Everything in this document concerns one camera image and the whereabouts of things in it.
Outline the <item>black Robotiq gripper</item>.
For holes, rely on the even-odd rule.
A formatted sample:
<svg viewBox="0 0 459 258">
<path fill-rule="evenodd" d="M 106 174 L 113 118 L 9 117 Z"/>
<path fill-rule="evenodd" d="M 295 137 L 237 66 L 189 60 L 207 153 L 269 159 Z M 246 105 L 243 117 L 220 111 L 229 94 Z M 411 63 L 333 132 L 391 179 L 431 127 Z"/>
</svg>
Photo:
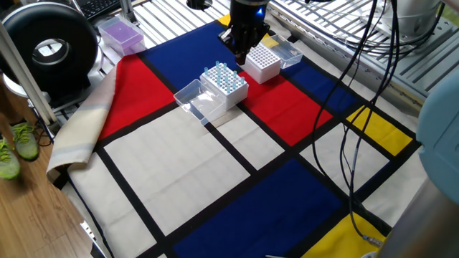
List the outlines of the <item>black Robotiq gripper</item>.
<svg viewBox="0 0 459 258">
<path fill-rule="evenodd" d="M 229 29 L 218 35 L 218 40 L 235 56 L 238 65 L 244 65 L 247 55 L 256 47 L 270 26 L 265 23 L 269 0 L 231 0 Z"/>
</svg>

